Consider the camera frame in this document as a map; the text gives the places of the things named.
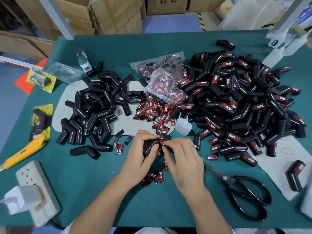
yellow box cutter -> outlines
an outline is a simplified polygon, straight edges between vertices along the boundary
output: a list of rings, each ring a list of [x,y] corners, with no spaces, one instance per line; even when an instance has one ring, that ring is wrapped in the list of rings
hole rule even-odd
[[[13,167],[14,165],[23,161],[24,159],[26,159],[33,153],[37,152],[39,149],[41,149],[45,145],[44,141],[46,140],[49,140],[49,138],[46,137],[44,134],[33,139],[33,141],[31,141],[25,148],[18,151],[12,157],[8,158],[4,162],[4,164],[0,166],[0,172],[2,172],[5,169],[9,169],[10,167]]]

electrical outlet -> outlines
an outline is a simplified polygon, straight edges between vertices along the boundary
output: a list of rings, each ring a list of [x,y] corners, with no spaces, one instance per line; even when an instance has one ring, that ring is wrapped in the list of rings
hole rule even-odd
[[[31,161],[16,172],[16,177],[21,186],[39,185],[45,196],[45,200],[42,204],[30,211],[36,227],[45,225],[60,212],[60,205],[57,202],[39,162]]]

blue floor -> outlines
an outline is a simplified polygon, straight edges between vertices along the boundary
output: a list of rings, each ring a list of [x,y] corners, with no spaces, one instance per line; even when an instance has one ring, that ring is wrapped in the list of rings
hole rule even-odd
[[[185,15],[147,16],[142,19],[144,33],[196,32],[202,31],[197,13]],[[2,56],[36,64],[36,61],[20,56],[3,53]],[[26,72],[25,69],[0,62],[0,99],[2,113],[0,118],[0,152],[16,122],[28,95],[15,86],[15,81]],[[35,228],[32,234],[60,234],[53,227]]]

fingernail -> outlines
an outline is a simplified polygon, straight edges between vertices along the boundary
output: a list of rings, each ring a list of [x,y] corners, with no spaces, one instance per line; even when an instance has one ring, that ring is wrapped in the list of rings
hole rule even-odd
[[[155,144],[155,145],[153,146],[153,150],[154,150],[154,151],[157,151],[158,148],[159,148],[159,144]]]

teal table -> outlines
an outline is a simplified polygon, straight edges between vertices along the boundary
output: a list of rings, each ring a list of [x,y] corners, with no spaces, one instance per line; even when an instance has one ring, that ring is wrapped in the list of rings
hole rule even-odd
[[[79,69],[75,55],[78,47],[85,51],[88,60],[93,65],[97,61],[103,61],[105,70],[114,70],[121,78],[131,73],[135,80],[139,80],[139,76],[130,68],[130,62],[179,51],[184,51],[186,59],[190,59],[197,52],[220,50],[221,47],[214,44],[217,39],[228,39],[233,42],[236,45],[234,53],[237,56],[252,53],[255,58],[264,59],[272,50],[267,46],[268,40],[265,39],[265,35],[266,31],[232,31],[77,36],[73,41],[66,41],[61,37],[58,39],[46,67],[58,61]],[[281,83],[302,90],[302,93],[295,97],[297,102],[291,109],[296,111],[309,125],[306,128],[307,138],[299,140],[309,153],[312,153],[312,143],[310,142],[312,117],[310,116],[311,109],[307,107],[312,98],[311,59],[311,51],[307,47],[302,47],[295,55],[283,58],[276,66],[292,66],[290,72],[282,75]],[[58,82],[52,94],[34,88],[2,150],[0,163],[28,143],[33,108],[53,103],[55,109],[66,86],[66,84]],[[195,133],[200,131],[196,126],[193,128]],[[51,139],[44,149],[13,168],[0,173],[0,197],[13,186],[18,185],[15,177],[18,169],[30,161],[40,161],[61,205],[61,213],[55,218],[55,221],[65,226],[80,215],[111,178],[119,173],[131,144],[125,146],[121,155],[115,155],[115,151],[102,153],[102,156],[94,161],[87,155],[71,157],[69,151],[75,146],[56,144],[55,140],[58,135],[58,132],[52,130]],[[179,137],[175,131],[171,135],[173,138]],[[123,142],[126,138],[123,136],[119,141]],[[212,173],[205,171],[205,185],[232,227],[312,228],[312,222],[299,211],[298,203],[287,201],[259,166],[252,168],[241,161],[228,163],[223,157],[216,162],[207,161],[206,155],[211,153],[207,141],[208,139],[203,141],[199,151],[204,161],[227,175],[252,176],[259,179],[268,187],[273,196],[273,203],[267,208],[267,220],[263,222],[249,221],[234,209],[225,192],[224,184],[220,183]],[[157,158],[153,168],[161,169],[162,162],[163,158]],[[149,187],[144,188],[140,184],[135,186],[123,200],[114,226],[194,227],[194,218],[185,199],[177,190],[170,172],[164,173],[164,179],[165,182],[162,184],[152,183]],[[12,224],[30,225],[32,219],[28,212],[9,216],[5,206],[1,205],[0,225]]]

